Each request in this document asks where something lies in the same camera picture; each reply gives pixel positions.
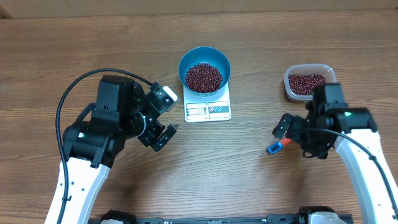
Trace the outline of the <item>red measuring scoop blue handle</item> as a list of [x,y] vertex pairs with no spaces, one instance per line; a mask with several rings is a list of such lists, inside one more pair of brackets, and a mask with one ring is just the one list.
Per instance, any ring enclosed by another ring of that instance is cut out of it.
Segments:
[[269,146],[266,150],[268,154],[275,154],[281,151],[285,146],[289,145],[292,142],[289,138],[283,138],[280,141],[274,143],[273,145]]

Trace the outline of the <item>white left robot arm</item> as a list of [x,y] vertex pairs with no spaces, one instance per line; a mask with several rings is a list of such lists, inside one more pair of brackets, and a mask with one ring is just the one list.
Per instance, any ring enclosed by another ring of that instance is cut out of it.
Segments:
[[138,138],[145,147],[159,151],[176,133],[176,124],[164,126],[157,119],[177,101],[169,87],[157,82],[144,93],[131,78],[103,76],[96,103],[90,103],[63,133],[64,160],[46,223],[88,223],[125,142]]

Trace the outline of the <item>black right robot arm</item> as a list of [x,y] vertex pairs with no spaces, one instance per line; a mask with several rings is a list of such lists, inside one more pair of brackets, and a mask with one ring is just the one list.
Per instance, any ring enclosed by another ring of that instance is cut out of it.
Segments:
[[300,145],[303,157],[326,159],[334,148],[341,157],[357,195],[365,223],[397,223],[397,184],[384,157],[377,124],[367,108],[351,108],[339,83],[313,90],[305,118],[283,114],[273,135],[280,142]]

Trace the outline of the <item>white digital kitchen scale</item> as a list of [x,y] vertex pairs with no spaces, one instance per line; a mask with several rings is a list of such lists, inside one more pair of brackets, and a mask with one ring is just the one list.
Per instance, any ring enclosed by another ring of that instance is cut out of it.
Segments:
[[229,84],[211,96],[199,96],[184,87],[183,105],[187,123],[229,121],[231,119]]

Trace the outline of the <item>red beans in bowl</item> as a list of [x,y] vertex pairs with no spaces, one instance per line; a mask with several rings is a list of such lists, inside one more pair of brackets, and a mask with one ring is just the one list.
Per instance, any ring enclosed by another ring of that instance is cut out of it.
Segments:
[[189,68],[185,75],[186,86],[197,93],[212,93],[219,90],[223,76],[209,63],[198,63]]

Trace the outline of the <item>blue metal bowl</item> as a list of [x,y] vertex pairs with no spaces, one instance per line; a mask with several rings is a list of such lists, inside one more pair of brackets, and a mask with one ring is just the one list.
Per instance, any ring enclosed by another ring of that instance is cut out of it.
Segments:
[[[209,63],[220,71],[223,76],[220,89],[229,82],[231,77],[231,64],[227,56],[220,50],[213,47],[196,47],[189,50],[181,58],[178,65],[179,79],[185,88],[188,88],[185,83],[185,75],[187,70],[198,63]],[[197,93],[191,89],[189,90],[199,96],[211,96],[219,92],[219,90],[216,90],[212,93]]]

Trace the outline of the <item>clear plastic container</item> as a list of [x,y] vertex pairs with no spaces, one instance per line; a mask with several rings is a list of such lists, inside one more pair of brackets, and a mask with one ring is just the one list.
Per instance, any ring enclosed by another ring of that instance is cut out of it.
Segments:
[[284,75],[284,85],[287,97],[288,99],[293,101],[309,101],[312,99],[312,95],[296,95],[295,93],[293,93],[289,87],[288,76],[290,74],[301,74],[301,75],[320,74],[325,77],[326,83],[337,82],[335,72],[329,65],[320,64],[320,63],[294,65],[290,67],[285,72]]

